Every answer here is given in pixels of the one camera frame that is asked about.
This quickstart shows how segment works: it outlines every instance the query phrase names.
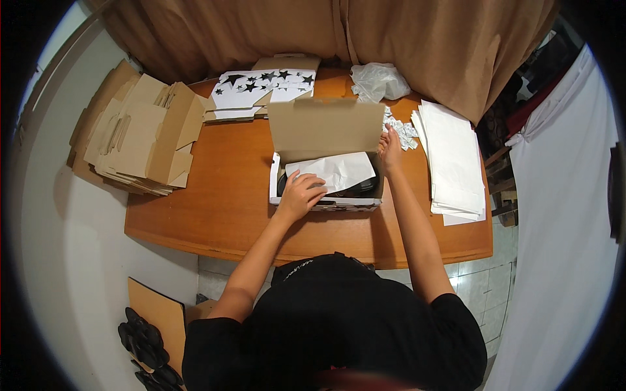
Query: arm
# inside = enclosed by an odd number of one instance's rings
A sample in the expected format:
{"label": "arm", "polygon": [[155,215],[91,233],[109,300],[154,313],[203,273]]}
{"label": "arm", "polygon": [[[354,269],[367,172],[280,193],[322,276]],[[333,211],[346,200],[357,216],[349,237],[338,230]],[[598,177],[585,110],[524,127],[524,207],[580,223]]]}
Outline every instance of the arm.
{"label": "arm", "polygon": [[398,134],[389,125],[387,131],[381,135],[379,154],[391,188],[411,284],[418,295],[431,303],[437,296],[454,293],[454,289],[443,267],[433,227],[404,175]]}
{"label": "arm", "polygon": [[207,318],[231,318],[243,322],[252,313],[254,300],[285,233],[326,195],[326,188],[312,187],[323,185],[323,179],[315,174],[303,174],[296,179],[299,173],[298,170],[287,179],[276,213],[228,278],[220,300]]}

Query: person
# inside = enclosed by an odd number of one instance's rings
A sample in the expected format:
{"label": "person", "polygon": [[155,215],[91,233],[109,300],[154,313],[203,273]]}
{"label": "person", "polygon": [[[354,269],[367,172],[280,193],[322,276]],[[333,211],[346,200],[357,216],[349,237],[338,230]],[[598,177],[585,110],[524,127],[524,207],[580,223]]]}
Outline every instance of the person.
{"label": "person", "polygon": [[403,173],[398,134],[387,130],[379,156],[413,290],[335,253],[276,268],[254,305],[287,229],[326,193],[324,180],[296,171],[208,318],[188,325],[187,390],[459,391],[481,384],[487,353],[479,326],[454,293]]}

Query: plastic bag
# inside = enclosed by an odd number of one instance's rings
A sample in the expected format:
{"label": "plastic bag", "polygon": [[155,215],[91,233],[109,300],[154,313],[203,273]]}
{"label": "plastic bag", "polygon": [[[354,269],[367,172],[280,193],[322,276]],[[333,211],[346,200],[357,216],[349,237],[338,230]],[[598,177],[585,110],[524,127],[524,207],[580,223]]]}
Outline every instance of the plastic bag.
{"label": "plastic bag", "polygon": [[393,64],[354,65],[350,70],[354,82],[352,92],[359,95],[359,102],[378,103],[383,98],[394,100],[411,93],[411,88]]}

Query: red fabric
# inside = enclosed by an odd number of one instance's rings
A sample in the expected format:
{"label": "red fabric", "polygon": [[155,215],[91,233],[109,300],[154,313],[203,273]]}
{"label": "red fabric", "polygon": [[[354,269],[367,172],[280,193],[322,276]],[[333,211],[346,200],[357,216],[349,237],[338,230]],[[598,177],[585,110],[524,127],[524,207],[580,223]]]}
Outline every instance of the red fabric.
{"label": "red fabric", "polygon": [[550,82],[547,86],[545,86],[541,91],[537,92],[530,98],[521,108],[515,111],[506,119],[506,127],[508,128],[509,134],[506,139],[510,139],[515,133],[519,132],[522,126],[526,125],[526,121],[528,121],[528,117],[530,117],[530,113],[532,113],[541,102],[544,101],[545,98],[552,92],[554,87],[557,86],[558,82],[561,81],[565,73],[570,69],[570,67],[566,67],[561,73],[555,76],[554,80]]}

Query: brown curtain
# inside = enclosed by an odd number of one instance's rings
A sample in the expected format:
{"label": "brown curtain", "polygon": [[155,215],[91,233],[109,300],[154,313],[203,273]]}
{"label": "brown curtain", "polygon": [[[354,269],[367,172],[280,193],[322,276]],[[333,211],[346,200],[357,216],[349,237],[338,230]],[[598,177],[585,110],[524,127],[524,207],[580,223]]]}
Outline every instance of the brown curtain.
{"label": "brown curtain", "polygon": [[554,0],[358,0],[347,21],[358,61],[394,63],[413,90],[476,124],[557,12]]}
{"label": "brown curtain", "polygon": [[118,0],[104,19],[166,83],[275,53],[394,63],[413,90],[477,123],[549,30],[555,1]]}

